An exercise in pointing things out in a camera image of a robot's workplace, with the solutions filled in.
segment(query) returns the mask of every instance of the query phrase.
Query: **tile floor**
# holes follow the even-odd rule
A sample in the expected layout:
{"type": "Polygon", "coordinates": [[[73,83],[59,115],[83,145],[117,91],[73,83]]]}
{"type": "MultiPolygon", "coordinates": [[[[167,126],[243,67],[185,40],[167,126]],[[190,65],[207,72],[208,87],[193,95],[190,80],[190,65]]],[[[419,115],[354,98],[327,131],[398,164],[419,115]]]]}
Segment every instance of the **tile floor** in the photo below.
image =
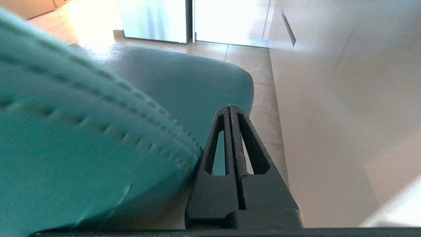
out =
{"type": "MultiPolygon", "coordinates": [[[[157,48],[218,59],[247,70],[253,77],[255,87],[250,118],[278,170],[286,177],[282,133],[268,49],[221,43],[178,44],[124,38],[117,0],[68,0],[65,6],[56,11],[28,22],[68,44],[120,43],[157,48]]],[[[171,225],[172,228],[183,226],[183,221],[171,225]]]]}

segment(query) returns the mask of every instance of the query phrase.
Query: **teal fabric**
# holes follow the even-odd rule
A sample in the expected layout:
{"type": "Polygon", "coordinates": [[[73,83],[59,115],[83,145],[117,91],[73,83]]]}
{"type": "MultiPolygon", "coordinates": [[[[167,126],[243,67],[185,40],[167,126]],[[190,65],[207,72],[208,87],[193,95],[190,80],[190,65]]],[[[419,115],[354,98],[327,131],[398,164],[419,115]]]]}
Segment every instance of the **teal fabric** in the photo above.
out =
{"type": "Polygon", "coordinates": [[[206,130],[5,11],[0,73],[1,237],[101,228],[115,213],[165,203],[189,180],[206,130]]]}

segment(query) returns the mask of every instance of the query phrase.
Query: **floor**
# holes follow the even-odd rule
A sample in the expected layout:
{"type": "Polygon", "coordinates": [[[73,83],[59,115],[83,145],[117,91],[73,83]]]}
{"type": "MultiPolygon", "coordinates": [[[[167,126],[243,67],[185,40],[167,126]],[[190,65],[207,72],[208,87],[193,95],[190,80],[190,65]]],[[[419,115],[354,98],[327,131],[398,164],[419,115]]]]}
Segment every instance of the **floor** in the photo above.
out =
{"type": "MultiPolygon", "coordinates": [[[[221,43],[179,44],[124,38],[117,0],[68,0],[65,6],[33,18],[29,23],[68,44],[128,44],[218,59],[242,67],[254,80],[251,121],[278,170],[286,178],[282,133],[268,49],[221,43]]],[[[180,221],[170,224],[171,228],[183,229],[183,209],[184,207],[177,205],[165,217],[180,221]]]]}

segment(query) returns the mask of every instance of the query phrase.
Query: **white cabinet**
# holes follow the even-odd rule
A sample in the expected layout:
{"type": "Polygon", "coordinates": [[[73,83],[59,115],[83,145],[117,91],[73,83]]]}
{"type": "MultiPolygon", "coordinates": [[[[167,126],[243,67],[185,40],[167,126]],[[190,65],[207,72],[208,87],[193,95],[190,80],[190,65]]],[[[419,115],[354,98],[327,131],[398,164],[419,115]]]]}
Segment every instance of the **white cabinet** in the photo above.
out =
{"type": "Polygon", "coordinates": [[[270,54],[306,227],[358,226],[421,174],[420,11],[419,1],[277,1],[270,54]]]}

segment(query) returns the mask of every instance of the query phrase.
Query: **teal seat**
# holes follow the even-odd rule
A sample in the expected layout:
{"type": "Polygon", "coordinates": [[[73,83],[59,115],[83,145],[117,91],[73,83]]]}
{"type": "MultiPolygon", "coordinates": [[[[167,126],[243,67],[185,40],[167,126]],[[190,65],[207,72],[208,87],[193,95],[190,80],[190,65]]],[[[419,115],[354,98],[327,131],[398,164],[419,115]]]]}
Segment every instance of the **teal seat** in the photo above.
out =
{"type": "Polygon", "coordinates": [[[251,110],[252,78],[235,65],[75,47],[0,11],[1,237],[155,210],[191,178],[214,113],[251,110]]]}

